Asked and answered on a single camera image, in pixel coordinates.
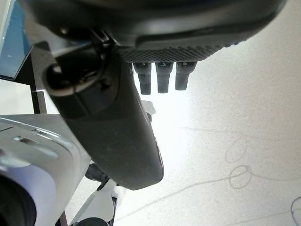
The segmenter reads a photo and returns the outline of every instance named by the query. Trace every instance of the white plastic part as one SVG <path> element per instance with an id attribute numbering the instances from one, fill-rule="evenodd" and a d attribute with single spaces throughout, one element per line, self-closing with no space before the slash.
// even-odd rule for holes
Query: white plastic part
<path id="1" fill-rule="evenodd" d="M 71 225 L 87 218 L 100 218 L 106 222 L 112 220 L 114 217 L 112 197 L 117 196 L 114 192 L 115 186 L 116 182 L 110 179 L 100 191 L 94 192 L 80 208 Z"/>

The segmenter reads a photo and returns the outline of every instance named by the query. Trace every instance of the blue panel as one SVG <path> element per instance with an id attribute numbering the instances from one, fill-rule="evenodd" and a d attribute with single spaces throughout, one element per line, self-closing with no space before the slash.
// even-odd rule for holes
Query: blue panel
<path id="1" fill-rule="evenodd" d="M 24 14 L 18 2 L 13 3 L 11 17 L 9 18 L 7 32 L 4 38 L 2 52 L 0 53 L 0 76 L 14 78 L 30 45 L 24 33 Z"/>

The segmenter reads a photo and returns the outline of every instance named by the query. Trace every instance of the silver metal piece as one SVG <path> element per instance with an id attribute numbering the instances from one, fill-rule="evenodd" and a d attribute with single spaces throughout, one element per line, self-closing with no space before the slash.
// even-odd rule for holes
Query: silver metal piece
<path id="1" fill-rule="evenodd" d="M 60 31 L 61 31 L 62 34 L 68 34 L 69 33 L 68 28 L 61 28 Z"/>
<path id="2" fill-rule="evenodd" d="M 29 19 L 25 21 L 25 30 L 27 37 L 32 44 L 38 44 L 46 41 L 54 58 L 91 45 L 91 42 L 89 41 L 76 42 L 63 39 L 53 34 L 46 27 L 41 26 Z M 64 34 L 65 32 L 68 32 L 68 29 L 62 28 L 61 32 Z"/>

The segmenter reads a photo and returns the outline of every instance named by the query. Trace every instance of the white floor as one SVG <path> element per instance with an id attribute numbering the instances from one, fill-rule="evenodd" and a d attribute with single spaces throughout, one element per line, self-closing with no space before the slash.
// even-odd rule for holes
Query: white floor
<path id="1" fill-rule="evenodd" d="M 0 80 L 0 115 L 34 114 L 30 86 Z"/>
<path id="2" fill-rule="evenodd" d="M 295 226 L 301 196 L 301 1 L 264 31 L 203 62 L 186 91 L 142 96 L 165 166 L 157 185 L 125 190 L 115 226 Z M 83 179 L 75 216 L 98 184 Z M 292 206 L 301 219 L 301 202 Z"/>

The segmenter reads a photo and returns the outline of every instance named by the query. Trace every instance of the textured grip surface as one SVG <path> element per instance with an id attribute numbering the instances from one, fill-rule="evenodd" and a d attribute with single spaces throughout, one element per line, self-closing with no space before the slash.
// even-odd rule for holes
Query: textured grip surface
<path id="1" fill-rule="evenodd" d="M 222 49 L 223 46 L 196 46 L 139 50 L 135 48 L 121 48 L 121 56 L 126 62 L 185 62 L 205 60 L 207 57 Z"/>

